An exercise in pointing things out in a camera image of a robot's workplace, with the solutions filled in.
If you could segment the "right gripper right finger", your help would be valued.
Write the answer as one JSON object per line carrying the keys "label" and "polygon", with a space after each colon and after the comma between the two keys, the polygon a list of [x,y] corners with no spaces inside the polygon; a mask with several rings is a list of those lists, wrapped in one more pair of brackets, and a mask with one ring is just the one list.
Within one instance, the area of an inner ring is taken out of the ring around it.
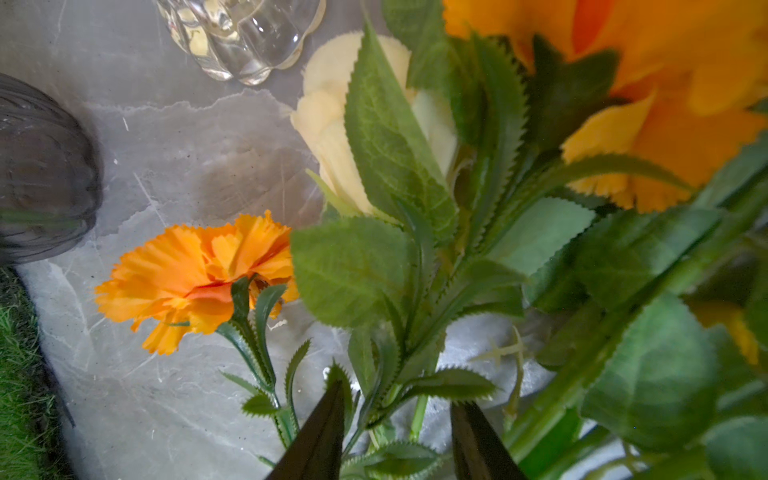
{"label": "right gripper right finger", "polygon": [[527,479],[475,402],[452,403],[450,418],[457,479]]}

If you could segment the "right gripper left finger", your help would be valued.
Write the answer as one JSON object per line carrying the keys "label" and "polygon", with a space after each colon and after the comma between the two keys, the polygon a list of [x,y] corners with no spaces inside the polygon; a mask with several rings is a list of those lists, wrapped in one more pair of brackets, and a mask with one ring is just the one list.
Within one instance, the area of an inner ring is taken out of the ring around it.
{"label": "right gripper left finger", "polygon": [[339,479],[344,426],[343,384],[337,380],[328,388],[267,479]]}

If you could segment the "orange carnation flower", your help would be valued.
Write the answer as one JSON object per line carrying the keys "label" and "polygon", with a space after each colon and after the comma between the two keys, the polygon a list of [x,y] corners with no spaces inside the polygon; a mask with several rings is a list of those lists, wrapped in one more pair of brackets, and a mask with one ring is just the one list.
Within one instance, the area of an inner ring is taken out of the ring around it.
{"label": "orange carnation flower", "polygon": [[143,343],[151,354],[174,353],[187,334],[210,335],[234,313],[232,286],[251,280],[249,301],[274,285],[280,304],[298,300],[291,229],[261,216],[242,215],[222,227],[176,225],[121,256],[108,281],[95,288],[105,318],[137,330],[153,319]]}

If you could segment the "orange rose flower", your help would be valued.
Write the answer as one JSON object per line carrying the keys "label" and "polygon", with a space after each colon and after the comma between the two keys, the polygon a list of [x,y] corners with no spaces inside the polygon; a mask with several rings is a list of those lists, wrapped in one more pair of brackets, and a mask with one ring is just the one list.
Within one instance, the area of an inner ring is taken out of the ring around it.
{"label": "orange rose flower", "polygon": [[545,40],[566,65],[606,52],[618,57],[608,91],[590,113],[557,132],[531,119],[526,140],[572,164],[624,154],[683,180],[677,188],[644,176],[611,173],[573,182],[576,192],[641,213],[686,201],[755,142],[767,117],[767,5],[763,1],[447,1],[450,35],[503,36],[538,73],[534,41]]}

